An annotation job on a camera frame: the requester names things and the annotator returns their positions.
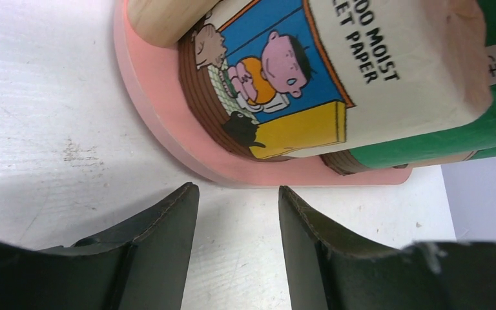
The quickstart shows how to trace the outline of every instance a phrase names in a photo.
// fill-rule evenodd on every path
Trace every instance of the white wall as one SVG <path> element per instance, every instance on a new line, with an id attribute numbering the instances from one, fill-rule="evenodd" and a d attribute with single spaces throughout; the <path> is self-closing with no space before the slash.
<path id="1" fill-rule="evenodd" d="M 496 240 L 496 158 L 442 166 L 458 240 Z"/>

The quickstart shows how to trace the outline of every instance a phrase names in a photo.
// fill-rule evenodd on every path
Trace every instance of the black hair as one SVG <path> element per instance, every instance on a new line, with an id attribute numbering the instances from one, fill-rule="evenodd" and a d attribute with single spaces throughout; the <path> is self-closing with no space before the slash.
<path id="1" fill-rule="evenodd" d="M 305 48 L 303 47 L 303 45 L 301 45 L 297 37 L 292 36 L 291 34 L 287 34 L 287 36 L 290 39 L 290 44 L 292 44 L 292 48 L 294 49 L 294 55 L 296 56 L 296 60 L 300 65 L 301 72 L 303 73 L 307 81 L 311 80 L 311 78 L 313 77 L 314 70 L 313 68 L 311 68 L 309 58 L 305 53 Z"/>

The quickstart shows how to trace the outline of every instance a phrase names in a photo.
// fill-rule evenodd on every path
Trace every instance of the cartoon boy's head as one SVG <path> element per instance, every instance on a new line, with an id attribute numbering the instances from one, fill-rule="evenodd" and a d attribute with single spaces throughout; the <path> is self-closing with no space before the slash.
<path id="1" fill-rule="evenodd" d="M 269 34 L 262 52 L 262 66 L 263 78 L 277 92 L 294 98 L 301 97 L 301 88 L 309 82 L 313 71 L 299 40 L 289 34 L 281 36 L 277 31 Z"/>

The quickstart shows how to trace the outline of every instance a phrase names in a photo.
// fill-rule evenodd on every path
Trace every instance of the cartoon leg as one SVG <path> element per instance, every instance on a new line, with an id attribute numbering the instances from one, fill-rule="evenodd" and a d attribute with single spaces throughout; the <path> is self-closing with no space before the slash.
<path id="1" fill-rule="evenodd" d="M 229 75 L 229 79 L 231 79 L 231 84 L 234 87 L 234 90 L 237 93 L 240 93 L 242 98 L 244 100 L 248 100 L 248 94 L 244 90 L 244 87 L 242 87 L 242 83 L 240 82 L 240 79 L 238 79 L 238 73 L 235 67 L 229 67 L 227 69 L 227 74 Z"/>
<path id="2" fill-rule="evenodd" d="M 255 101 L 258 97 L 258 91 L 254 87 L 254 79 L 252 78 L 252 74 L 246 71 L 246 67 L 243 63 L 239 63 L 236 66 L 236 71 L 238 74 L 238 79 L 240 80 L 240 83 L 242 83 L 242 88 L 244 89 L 248 98 L 252 101 Z"/>

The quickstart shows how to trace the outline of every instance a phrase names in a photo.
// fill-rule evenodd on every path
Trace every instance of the orange shirt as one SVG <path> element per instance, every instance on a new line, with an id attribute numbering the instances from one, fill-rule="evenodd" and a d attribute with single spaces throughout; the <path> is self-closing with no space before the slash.
<path id="1" fill-rule="evenodd" d="M 246 67 L 252 75 L 254 88 L 258 91 L 258 95 L 255 100 L 248 99 L 248 104 L 250 105 L 264 105 L 276 96 L 276 90 L 271 86 L 268 80 L 264 79 L 262 76 L 262 61 L 255 57 L 247 57 L 241 62 Z"/>

